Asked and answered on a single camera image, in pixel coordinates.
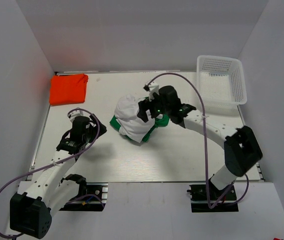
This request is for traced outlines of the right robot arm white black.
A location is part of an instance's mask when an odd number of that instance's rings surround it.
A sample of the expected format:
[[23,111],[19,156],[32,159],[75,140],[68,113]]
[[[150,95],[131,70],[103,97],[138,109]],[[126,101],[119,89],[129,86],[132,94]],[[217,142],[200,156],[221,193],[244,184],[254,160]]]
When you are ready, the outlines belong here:
[[144,86],[148,98],[138,103],[137,116],[142,121],[160,114],[171,122],[191,131],[205,135],[224,150],[224,165],[209,179],[216,191],[224,190],[238,177],[246,174],[262,157],[263,153],[253,130],[248,126],[234,128],[204,117],[194,106],[181,103],[176,90],[167,85]]

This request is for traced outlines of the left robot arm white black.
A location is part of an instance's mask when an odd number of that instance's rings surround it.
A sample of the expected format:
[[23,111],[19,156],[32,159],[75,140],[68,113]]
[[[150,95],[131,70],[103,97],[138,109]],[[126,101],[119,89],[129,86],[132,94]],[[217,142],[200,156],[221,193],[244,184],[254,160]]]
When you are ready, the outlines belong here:
[[50,166],[41,170],[27,190],[10,199],[9,227],[13,231],[42,239],[54,215],[88,193],[86,178],[68,170],[107,129],[94,114],[83,116],[82,110],[70,112],[68,117],[72,127],[62,136]]

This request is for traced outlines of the green t shirt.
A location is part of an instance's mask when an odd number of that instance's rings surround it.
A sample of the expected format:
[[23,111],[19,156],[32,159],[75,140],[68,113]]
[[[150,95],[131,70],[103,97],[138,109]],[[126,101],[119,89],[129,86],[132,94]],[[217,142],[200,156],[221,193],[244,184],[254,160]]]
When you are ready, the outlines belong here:
[[[155,130],[156,128],[160,128],[160,127],[166,127],[169,123],[169,117],[164,115],[164,114],[160,114],[158,115],[156,118],[154,118],[155,120],[155,124],[154,126],[151,128],[151,130],[143,137],[142,142],[145,143],[149,140],[151,133],[153,132],[153,130]],[[113,115],[112,119],[110,120],[110,125],[119,132],[120,129],[120,124],[117,122],[115,116]]]

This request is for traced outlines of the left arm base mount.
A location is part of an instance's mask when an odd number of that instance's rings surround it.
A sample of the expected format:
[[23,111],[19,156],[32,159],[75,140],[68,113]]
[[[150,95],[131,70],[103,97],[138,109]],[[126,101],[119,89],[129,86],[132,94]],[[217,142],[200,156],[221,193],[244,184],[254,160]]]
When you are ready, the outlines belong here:
[[106,206],[108,183],[87,183],[84,196],[72,198],[60,211],[102,212]]

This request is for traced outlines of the white t shirt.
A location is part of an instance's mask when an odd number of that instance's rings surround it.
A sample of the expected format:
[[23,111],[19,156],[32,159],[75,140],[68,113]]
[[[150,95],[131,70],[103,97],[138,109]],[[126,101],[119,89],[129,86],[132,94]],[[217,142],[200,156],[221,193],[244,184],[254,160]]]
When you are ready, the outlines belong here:
[[119,133],[141,143],[143,137],[154,126],[155,120],[147,115],[147,121],[144,122],[137,116],[138,112],[138,101],[133,95],[127,94],[119,99],[114,110],[114,116],[120,124]]

